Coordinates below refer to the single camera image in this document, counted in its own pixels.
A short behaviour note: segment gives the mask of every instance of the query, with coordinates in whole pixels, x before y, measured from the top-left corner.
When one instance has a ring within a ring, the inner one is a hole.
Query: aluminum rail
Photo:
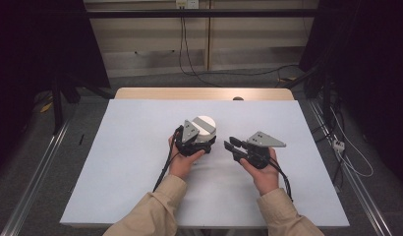
[[[42,156],[42,159],[39,162],[39,165],[36,168],[35,173],[33,174],[30,182],[25,189],[24,194],[22,195],[21,199],[19,200],[17,206],[15,207],[14,211],[11,214],[8,222],[6,223],[1,236],[17,236],[19,235],[22,226],[25,222],[29,214],[29,210],[35,200],[35,197],[46,177],[48,169],[51,166],[52,160],[57,153],[57,150],[63,139],[66,135],[68,130],[70,121],[74,116],[74,111],[69,114],[67,120],[64,122],[63,126],[61,127],[60,131],[51,138],[51,141],[48,145],[45,154]]]
[[[313,18],[343,14],[336,9],[168,9],[168,10],[41,10],[25,14],[48,17],[111,19],[111,18]]]
[[[321,125],[322,131],[324,132],[325,135],[328,135],[329,131],[328,131],[323,119],[321,118],[321,114],[322,114],[321,108],[319,107],[318,104],[314,104],[311,100],[309,101],[309,105],[310,105],[313,113],[315,114],[318,123]],[[330,145],[332,143],[332,138],[327,136],[327,140]],[[340,159],[341,159],[341,156],[338,152],[336,153],[336,158],[338,161],[340,161]],[[352,166],[352,163],[349,160],[348,155],[345,155],[344,159],[345,159],[345,161],[348,161],[348,163]],[[352,186],[352,189],[354,190],[365,213],[367,214],[368,220],[371,222],[371,225],[373,226],[376,235],[391,236],[392,232],[389,229],[389,226],[385,220],[385,217],[383,216],[381,210],[377,206],[377,204],[374,201],[373,197],[371,196],[370,192],[365,187],[360,176],[356,172],[351,170],[347,165],[345,165],[344,162],[342,163],[342,170],[343,170],[345,176],[348,178],[349,183]]]

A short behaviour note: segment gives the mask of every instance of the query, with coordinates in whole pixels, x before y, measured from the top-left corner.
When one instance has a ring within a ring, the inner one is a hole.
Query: human hand
[[[168,139],[168,144],[171,145],[173,137]],[[173,144],[173,149],[171,151],[171,163],[169,168],[169,174],[175,175],[181,179],[186,179],[187,175],[192,169],[193,163],[204,155],[204,150],[199,150],[198,152],[190,155],[182,155],[175,144]]]
[[[269,155],[275,162],[277,161],[277,155],[272,147],[269,148]],[[271,165],[268,164],[264,169],[256,169],[245,158],[241,158],[239,162],[253,177],[254,184],[261,196],[279,188],[278,171]]]

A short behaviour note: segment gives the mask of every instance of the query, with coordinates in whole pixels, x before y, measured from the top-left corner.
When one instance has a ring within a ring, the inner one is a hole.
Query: white table
[[[168,154],[167,138],[198,115],[215,120],[217,139],[188,178],[176,215],[180,227],[265,227],[252,177],[223,146],[230,136],[247,139],[258,130],[287,144],[276,151],[298,212],[317,226],[349,225],[297,101],[158,99],[110,101],[61,223],[108,226],[122,218],[152,190]]]

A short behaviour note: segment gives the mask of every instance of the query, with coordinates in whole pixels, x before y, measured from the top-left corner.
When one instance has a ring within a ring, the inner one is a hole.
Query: beige sleeve
[[[271,191],[258,199],[268,235],[323,235],[305,216],[299,215],[283,189]]]
[[[179,177],[167,175],[154,193],[147,193],[124,218],[104,233],[109,235],[175,235],[174,214],[186,194]]]

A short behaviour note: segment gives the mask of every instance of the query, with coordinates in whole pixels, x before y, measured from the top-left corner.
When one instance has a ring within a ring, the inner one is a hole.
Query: cable
[[[185,44],[186,44],[187,58],[188,58],[188,61],[189,61],[189,64],[190,64],[190,68],[192,69],[192,73],[188,73],[188,72],[184,71],[183,66],[182,66],[182,63],[181,63],[181,54],[182,54],[182,51],[183,51],[183,39],[184,39]],[[273,70],[270,70],[270,71],[259,72],[259,73],[251,73],[251,74],[245,74],[245,73],[229,73],[229,72],[204,72],[204,73],[196,73],[195,70],[194,70],[194,68],[193,68],[192,61],[191,61],[191,59],[190,59],[189,46],[188,46],[188,42],[187,42],[186,21],[185,21],[184,18],[181,18],[181,43],[180,43],[180,52],[179,52],[179,53],[180,53],[180,54],[179,54],[180,70],[183,72],[183,74],[188,75],[188,76],[196,76],[199,81],[201,81],[201,82],[203,82],[203,83],[205,83],[205,84],[208,84],[208,85],[210,85],[210,86],[219,87],[219,88],[221,88],[221,86],[218,86],[218,85],[209,83],[209,82],[207,82],[207,81],[204,81],[204,80],[202,80],[202,78],[200,78],[200,76],[201,76],[201,75],[261,76],[261,75],[266,75],[266,74],[270,74],[270,73],[273,73],[273,72],[277,72],[277,73],[278,73],[278,84],[277,84],[277,86],[278,86],[279,83],[280,83],[280,81],[281,81],[281,78],[280,78],[280,75],[279,75],[279,71],[280,71],[281,69],[288,68],[288,67],[299,67],[298,64],[289,64],[289,65],[284,65],[284,66],[278,67],[277,69],[273,69]]]
[[[344,136],[345,140],[361,155],[361,157],[364,159],[364,161],[365,161],[365,162],[367,163],[367,165],[370,167],[371,173],[370,173],[370,174],[363,174],[363,173],[359,172],[359,171],[356,170],[348,161],[345,160],[345,158],[342,156],[342,154],[341,154],[338,150],[336,150],[336,151],[339,153],[340,158],[345,162],[345,165],[347,165],[349,168],[351,168],[351,169],[352,169],[355,173],[357,173],[358,175],[361,175],[361,176],[363,176],[363,177],[371,177],[371,176],[373,176],[373,174],[374,174],[374,169],[373,169],[373,167],[371,166],[370,162],[369,162],[369,161],[367,160],[367,158],[352,144],[352,142],[348,139],[348,137],[346,136],[346,134],[343,132],[342,128],[340,127],[339,120],[337,119],[337,117],[336,117],[336,115],[335,115],[335,113],[334,113],[334,111],[333,111],[333,109],[332,109],[331,107],[330,107],[330,110],[331,110],[331,112],[333,113],[334,118],[335,118],[335,120],[336,120],[336,123],[337,123],[337,125],[338,125],[339,128],[340,128],[340,132],[341,132],[342,135]]]
[[[185,72],[183,70],[182,65],[181,65],[181,52],[182,52],[182,49],[183,49],[183,37],[184,37],[184,40],[185,40],[185,43],[186,43],[187,59],[189,60],[190,68],[192,69],[192,72],[193,72],[192,74],[189,74],[189,73]],[[193,69],[192,61],[190,60],[189,45],[187,44],[186,20],[184,18],[181,18],[181,43],[180,43],[180,58],[179,58],[179,61],[180,61],[180,69],[185,75],[196,76],[196,78],[198,78],[198,80],[201,81],[202,83],[205,83],[205,84],[213,86],[213,87],[221,88],[221,86],[218,86],[218,85],[215,85],[213,83],[210,83],[210,82],[202,80],[202,78],[200,78],[200,76]]]
[[[304,10],[304,9],[305,9],[305,0],[302,0],[302,10]],[[309,33],[306,28],[306,21],[305,21],[304,17],[303,17],[303,27],[305,28],[306,37],[307,37],[307,39],[309,39]]]
[[[317,144],[317,143],[327,139],[328,137],[330,137],[332,132],[333,132],[333,130],[330,130],[329,133],[327,133],[327,135],[325,135],[325,136],[321,137],[320,139],[316,140],[315,144]]]
[[[323,123],[322,125],[315,127],[314,129],[310,130],[310,133],[314,134],[315,132],[317,132],[319,129],[321,129],[323,126],[325,126],[326,124]]]
[[[164,168],[162,168],[161,174],[159,175],[158,180],[156,181],[155,186],[153,187],[153,190],[152,190],[153,192],[155,192],[156,188],[158,188],[158,185],[161,183],[162,178],[164,178],[165,172],[167,172],[168,166],[170,166],[171,161],[173,160],[173,158],[176,157],[177,154],[180,153],[180,152],[178,152],[177,154],[175,154],[175,155],[171,158],[171,152],[173,151],[173,146],[174,146],[174,143],[175,143],[175,139],[176,139],[176,136],[177,136],[177,134],[178,134],[178,132],[179,132],[179,130],[180,130],[181,128],[182,128],[182,126],[180,126],[179,128],[177,128],[177,129],[174,131],[173,138],[171,139],[170,150],[169,150],[169,152],[168,152],[167,160],[165,161]]]
[[[346,155],[346,150],[343,150],[343,152],[342,152],[342,158],[340,159],[340,161],[338,161],[338,165],[337,165],[337,167],[336,167],[336,172],[334,173],[333,178],[332,178],[332,184],[334,185],[334,182],[336,181],[337,174],[338,174],[339,171],[340,171],[340,174],[341,174],[340,189],[342,189],[342,186],[343,186],[343,171],[342,171],[341,166],[342,166],[342,163],[343,163],[343,161],[344,161],[344,159],[345,159],[345,155]]]
[[[259,157],[262,161],[267,162],[270,166],[274,167],[278,173],[281,174],[282,178],[284,179],[284,184],[285,184],[285,190],[287,191],[287,195],[288,197],[290,197],[291,202],[293,202],[293,198],[291,197],[291,187],[290,187],[290,181],[288,181],[288,177],[287,175],[284,174],[284,172],[282,171],[280,165],[278,164],[278,162],[276,160],[274,160],[273,158],[270,159],[265,159],[263,156],[254,153],[253,154],[257,157]]]
[[[279,84],[281,82],[281,77],[280,77],[280,74],[279,74],[279,70],[277,70],[277,75],[278,75],[278,83],[275,85],[276,88],[278,88],[278,86],[279,86]]]

